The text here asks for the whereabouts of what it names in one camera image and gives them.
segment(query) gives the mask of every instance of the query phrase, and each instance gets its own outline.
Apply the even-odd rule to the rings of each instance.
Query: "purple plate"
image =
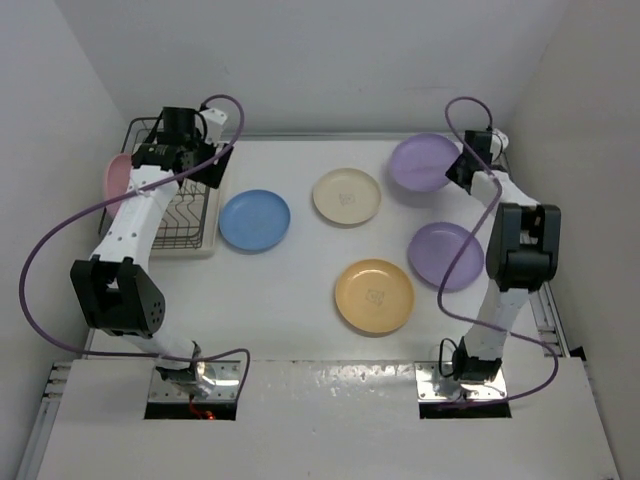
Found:
[[[409,244],[409,261],[424,280],[440,287],[453,257],[469,236],[469,231],[448,222],[430,223],[414,235]],[[451,272],[445,290],[462,290],[482,272],[484,253],[480,242],[473,239]]]
[[[442,135],[421,133],[400,143],[391,156],[393,179],[414,192],[434,192],[449,183],[445,176],[460,155],[455,143]]]

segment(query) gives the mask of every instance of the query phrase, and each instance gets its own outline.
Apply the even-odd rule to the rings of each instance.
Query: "plate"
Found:
[[[379,259],[350,265],[338,279],[335,298],[347,322],[374,334],[391,333],[407,323],[415,300],[407,274]]]
[[[460,150],[448,138],[421,133],[395,148],[389,172],[395,182],[407,190],[434,192],[449,183],[445,174],[459,156]]]
[[[313,203],[332,222],[356,225],[380,208],[380,186],[371,175],[355,168],[339,168],[324,175],[313,187]]]
[[[220,214],[220,233],[236,248],[267,250],[287,233],[291,212],[287,202],[268,190],[248,190],[233,197]]]
[[[409,244],[409,261],[415,271],[431,285],[439,288],[449,265],[470,232],[448,222],[430,223],[414,235]],[[451,272],[445,290],[462,290],[482,272],[484,253],[473,239]]]
[[[121,153],[111,159],[104,172],[102,182],[102,195],[105,200],[127,193],[129,177],[131,175],[131,155]],[[122,202],[107,205],[107,213],[111,218],[115,218]]]

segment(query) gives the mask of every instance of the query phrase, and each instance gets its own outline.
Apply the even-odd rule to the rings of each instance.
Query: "pink plate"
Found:
[[[131,174],[131,155],[121,153],[111,159],[104,172],[102,183],[102,194],[105,200],[110,200],[118,195],[127,192],[129,186],[129,175]],[[107,206],[107,212],[114,218],[121,202],[112,203]]]

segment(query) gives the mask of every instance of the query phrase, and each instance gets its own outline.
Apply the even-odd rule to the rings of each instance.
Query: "white wall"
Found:
[[[20,268],[46,229],[100,198],[125,124],[51,0],[0,2],[0,65],[0,479],[10,479],[51,363],[65,358],[27,326]],[[37,319],[76,345],[86,329],[69,268],[95,244],[95,226],[54,239],[28,284]]]
[[[463,93],[505,121],[568,2],[56,1],[125,118],[224,91],[252,131],[443,130]]]
[[[640,456],[640,2],[574,0],[511,123],[524,188],[562,208],[553,290],[625,478]]]

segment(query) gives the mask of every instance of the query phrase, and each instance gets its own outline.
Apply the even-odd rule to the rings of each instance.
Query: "cable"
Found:
[[[165,185],[165,184],[167,184],[169,182],[182,180],[182,179],[184,179],[184,178],[186,178],[186,177],[188,177],[188,176],[190,176],[190,175],[192,175],[194,173],[199,172],[200,170],[203,170],[203,169],[207,168],[209,165],[213,164],[218,159],[220,159],[224,155],[226,155],[227,152],[231,148],[233,148],[233,145],[238,141],[238,138],[240,138],[242,130],[244,129],[244,109],[242,108],[242,105],[240,104],[240,102],[238,102],[238,100],[236,100],[235,98],[233,98],[230,95],[224,95],[224,94],[213,95],[213,96],[207,98],[202,104],[206,106],[212,100],[217,100],[217,99],[228,100],[228,101],[232,102],[236,106],[236,108],[238,109],[238,113],[239,113],[239,117],[240,117],[239,121],[238,121],[238,128],[236,129],[235,133],[233,134],[233,137],[231,137],[231,140],[229,140],[229,143],[227,145],[225,145],[218,153],[216,153],[213,157],[211,157],[206,162],[202,162],[200,165],[197,165],[197,166],[195,166],[195,167],[193,167],[193,168],[191,168],[189,170],[186,170],[186,171],[184,171],[182,173],[174,175],[173,177],[165,178],[165,179],[159,180],[157,182],[150,183],[149,185],[145,185],[144,187],[140,188],[138,190],[138,192],[145,192],[147,190],[153,190],[154,188],[161,187],[162,185]],[[104,201],[102,201],[100,203],[96,203],[95,205],[93,205],[91,207],[85,208],[84,210],[76,213],[75,215],[72,215],[71,217],[67,218],[66,220],[62,221],[61,223],[59,223],[58,225],[53,227],[51,230],[49,230],[38,241],[38,243],[36,243],[36,246],[33,247],[33,250],[31,250],[31,252],[27,256],[27,259],[25,260],[24,265],[22,266],[22,271],[20,272],[20,281],[18,283],[18,296],[20,297],[20,308],[22,308],[22,312],[24,313],[24,316],[25,316],[27,322],[29,323],[29,325],[31,326],[31,328],[33,328],[38,335],[40,335],[43,339],[45,339],[47,342],[51,343],[52,345],[55,345],[56,347],[58,347],[58,348],[60,348],[62,350],[66,350],[67,352],[75,353],[77,355],[95,355],[95,356],[100,356],[100,357],[132,357],[132,358],[156,358],[156,359],[160,358],[160,355],[155,354],[155,353],[102,352],[102,351],[85,350],[84,348],[79,348],[79,347],[75,347],[73,345],[66,344],[66,343],[64,343],[64,342],[52,337],[51,335],[49,335],[35,321],[35,319],[33,318],[33,315],[31,314],[31,311],[29,310],[29,306],[27,304],[27,297],[26,297],[26,282],[27,282],[27,274],[29,273],[29,268],[31,267],[31,264],[33,263],[33,260],[35,259],[35,257],[38,254],[38,252],[51,239],[51,237],[53,237],[60,230],[62,230],[63,228],[69,226],[70,224],[72,224],[76,220],[79,220],[82,217],[85,217],[86,215],[89,215],[90,213],[93,213],[93,212],[98,211],[98,210],[100,210],[102,208],[105,208],[107,205],[111,205],[112,203],[121,202],[123,200],[128,200],[130,198],[133,198],[135,195],[137,195],[138,192],[136,192],[134,190],[134,191],[131,191],[131,192],[127,192],[124,195],[119,195],[119,196],[113,197],[113,198],[111,198],[109,200],[104,200]],[[238,392],[236,394],[236,403],[237,403],[237,401],[240,398],[240,394],[242,393],[242,389],[244,388],[244,384],[245,384],[245,382],[247,380],[247,375],[249,374],[249,365],[251,363],[251,354],[249,353],[249,350],[247,350],[246,348],[235,348],[233,350],[229,350],[228,352],[219,353],[217,355],[211,355],[209,357],[182,358],[182,357],[174,357],[172,355],[165,355],[165,356],[162,356],[162,359],[169,360],[169,361],[174,361],[174,362],[187,362],[187,363],[213,362],[215,360],[219,360],[221,358],[225,358],[225,357],[228,357],[228,356],[231,356],[231,355],[235,355],[235,354],[238,354],[238,353],[242,353],[242,354],[244,354],[246,356],[246,359],[247,359],[246,362],[247,363],[246,363],[246,366],[245,366],[244,373],[242,375],[242,379],[240,380],[240,385],[238,386]]]
[[[196,115],[200,117],[200,121],[202,122],[202,141],[207,141],[207,135],[209,135],[209,127],[207,126],[207,121],[204,119],[204,115],[200,112],[196,112]]]
[[[453,369],[451,369],[451,372],[448,375],[445,375],[442,372],[442,353],[444,350],[444,342],[449,342],[451,343],[451,345],[453,345],[453,354],[455,355],[456,351],[458,350],[458,344],[456,342],[454,342],[453,340],[451,340],[450,338],[443,338],[442,341],[440,342],[440,353],[438,355],[438,373],[440,373],[440,376],[442,378],[449,378],[449,377],[453,377]]]
[[[198,417],[198,419],[200,420],[202,420],[203,416],[206,417],[207,420],[216,419],[216,416],[213,414],[213,412],[210,412],[209,410],[202,411],[196,408],[196,406],[193,404],[193,395],[189,397],[189,411],[193,413],[196,417]]]
[[[538,385],[538,386],[536,386],[536,387],[534,387],[534,388],[532,388],[530,390],[527,390],[525,392],[518,393],[516,395],[511,395],[511,396],[509,396],[507,398],[504,398],[504,399],[501,399],[501,400],[491,400],[491,401],[488,401],[488,402],[464,402],[464,403],[456,403],[456,404],[443,404],[443,407],[450,406],[450,407],[455,407],[455,408],[465,408],[465,407],[474,406],[474,405],[486,406],[486,405],[504,403],[505,401],[518,400],[518,399],[521,399],[521,398],[528,397],[530,395],[533,395],[534,393],[538,393],[541,390],[544,390],[545,388],[547,388],[551,384],[551,382],[553,382],[555,380],[556,376],[558,375],[558,369],[560,368],[560,362],[558,361],[558,356],[553,351],[553,349],[551,347],[549,347],[549,345],[547,345],[546,343],[544,343],[544,342],[542,342],[542,341],[540,341],[538,339],[535,339],[535,338],[527,337],[526,335],[520,335],[519,333],[509,332],[508,330],[506,330],[506,329],[504,329],[502,327],[498,327],[497,325],[492,325],[490,323],[483,322],[481,320],[475,320],[475,319],[472,319],[472,318],[469,318],[469,317],[465,317],[463,315],[458,315],[456,313],[453,313],[453,312],[449,311],[444,306],[442,297],[443,297],[444,289],[445,289],[445,287],[447,285],[447,281],[449,280],[449,277],[451,276],[451,272],[453,272],[453,269],[456,267],[456,265],[460,261],[460,258],[462,258],[462,255],[464,254],[465,250],[467,249],[467,247],[469,246],[469,244],[471,243],[473,238],[477,235],[478,231],[480,230],[480,228],[482,227],[484,222],[487,220],[489,215],[491,215],[491,212],[493,211],[493,209],[498,205],[498,203],[500,202],[500,198],[502,197],[502,184],[500,183],[500,181],[495,177],[495,175],[491,171],[491,168],[489,168],[487,165],[484,164],[484,162],[482,161],[480,156],[475,152],[475,150],[473,150],[471,148],[471,146],[467,142],[465,142],[464,138],[456,130],[456,128],[453,125],[453,122],[451,121],[451,117],[450,117],[450,114],[449,114],[449,111],[451,110],[451,107],[453,105],[455,105],[456,103],[464,101],[464,100],[476,103],[476,104],[480,105],[482,108],[484,108],[485,112],[487,112],[487,115],[489,116],[489,129],[493,130],[493,115],[491,114],[491,110],[489,110],[489,107],[486,104],[484,104],[483,102],[481,102],[480,100],[478,100],[477,98],[474,98],[474,97],[457,97],[457,98],[454,98],[445,107],[444,116],[445,116],[445,119],[447,121],[447,125],[451,129],[451,132],[455,135],[455,137],[460,142],[462,142],[464,147],[471,153],[473,158],[478,162],[478,165],[480,165],[482,167],[482,169],[493,180],[493,183],[496,186],[496,196],[493,198],[493,200],[491,200],[491,203],[489,204],[487,209],[480,216],[480,219],[478,220],[478,223],[476,223],[475,227],[473,227],[473,229],[471,230],[471,232],[469,233],[469,235],[467,236],[465,241],[462,243],[462,247],[460,247],[460,250],[458,250],[458,253],[456,253],[455,257],[453,258],[453,260],[451,262],[451,264],[449,265],[449,268],[447,269],[446,273],[444,274],[444,278],[442,279],[442,283],[440,284],[440,287],[438,288],[438,307],[440,308],[440,310],[445,315],[448,315],[449,317],[454,318],[456,320],[460,320],[462,322],[471,323],[471,324],[474,324],[474,325],[481,325],[483,327],[490,328],[491,330],[495,330],[496,332],[507,333],[508,335],[511,335],[512,337],[517,338],[519,340],[524,340],[525,342],[529,342],[529,343],[533,343],[535,345],[541,346],[542,348],[547,350],[551,354],[551,356],[553,357],[553,371],[551,372],[551,375],[549,376],[549,378],[547,378],[547,380],[545,380],[540,385]]]

